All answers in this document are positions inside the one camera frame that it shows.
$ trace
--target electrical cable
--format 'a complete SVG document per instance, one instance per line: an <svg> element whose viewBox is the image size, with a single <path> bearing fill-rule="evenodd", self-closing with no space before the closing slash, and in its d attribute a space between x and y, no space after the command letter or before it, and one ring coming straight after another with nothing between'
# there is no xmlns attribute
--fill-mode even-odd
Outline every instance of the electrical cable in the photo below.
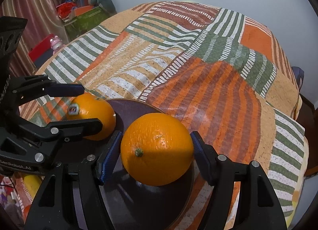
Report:
<svg viewBox="0 0 318 230"><path fill-rule="evenodd" d="M4 187L8 187L8 188L14 189L14 187L12 187L10 185L6 185L6 184L0 184L0 186L4 186Z"/></svg>
<svg viewBox="0 0 318 230"><path fill-rule="evenodd" d="M13 183L13 181L12 181L11 177L9 177L9 179L10 179L10 181L11 181L12 185L13 185L14 190L16 191L16 194L18 195L18 191L16 190L16 186L15 186L15 184Z"/></svg>

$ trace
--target red box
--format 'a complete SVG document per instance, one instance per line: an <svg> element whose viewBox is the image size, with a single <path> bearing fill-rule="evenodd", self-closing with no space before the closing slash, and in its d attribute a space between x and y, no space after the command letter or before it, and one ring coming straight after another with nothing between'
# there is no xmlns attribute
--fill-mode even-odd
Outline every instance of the red box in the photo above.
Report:
<svg viewBox="0 0 318 230"><path fill-rule="evenodd" d="M43 41L37 44L33 49L28 53L31 60L36 61L43 53L51 48L50 40L54 37L54 34L48 35Z"/></svg>
<svg viewBox="0 0 318 230"><path fill-rule="evenodd" d="M73 9L72 12L70 13L70 19L73 19L76 16L80 16L81 14L84 14L85 12L91 9L93 9L93 6L86 6L86 7Z"/></svg>

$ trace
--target dark plate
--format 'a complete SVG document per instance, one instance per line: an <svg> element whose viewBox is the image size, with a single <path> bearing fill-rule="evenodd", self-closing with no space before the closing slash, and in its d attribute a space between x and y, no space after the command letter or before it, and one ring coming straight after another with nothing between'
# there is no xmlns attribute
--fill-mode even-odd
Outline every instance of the dark plate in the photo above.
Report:
<svg viewBox="0 0 318 230"><path fill-rule="evenodd" d="M147 113L161 112L144 102L110 99L116 113L116 130L125 132L129 125ZM98 154L107 140L83 140L65 145L57 159L64 163L80 162L89 154ZM135 181L124 169L119 157L112 178L101 187L102 197L116 230L164 230L181 214L193 186L193 165L173 183L154 187ZM81 208L78 185L74 185L74 201L79 226L87 229Z"/></svg>

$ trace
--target bed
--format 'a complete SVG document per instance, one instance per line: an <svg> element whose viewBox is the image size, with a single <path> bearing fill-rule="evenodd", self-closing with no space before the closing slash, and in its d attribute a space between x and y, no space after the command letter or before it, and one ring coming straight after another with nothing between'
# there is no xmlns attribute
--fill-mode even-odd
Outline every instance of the bed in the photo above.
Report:
<svg viewBox="0 0 318 230"><path fill-rule="evenodd" d="M138 5L69 43L37 72L81 83L103 98L149 103L233 161L257 160L289 226L307 167L308 143L295 120L302 105L288 59L272 32L243 14L188 2ZM72 98L41 97L20 115L45 126L64 119ZM195 230L212 192L195 170L189 202L170 229ZM21 208L32 202L16 174ZM233 226L234 187L226 229Z"/></svg>

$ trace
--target pink toy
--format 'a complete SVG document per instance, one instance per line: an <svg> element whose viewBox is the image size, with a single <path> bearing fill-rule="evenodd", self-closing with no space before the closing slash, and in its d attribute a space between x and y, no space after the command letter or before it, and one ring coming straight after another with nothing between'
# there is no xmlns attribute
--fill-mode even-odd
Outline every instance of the pink toy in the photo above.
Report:
<svg viewBox="0 0 318 230"><path fill-rule="evenodd" d="M63 44L62 40L58 37L55 36L51 40L51 49L53 50L53 54L58 52L61 48L63 48L65 45Z"/></svg>

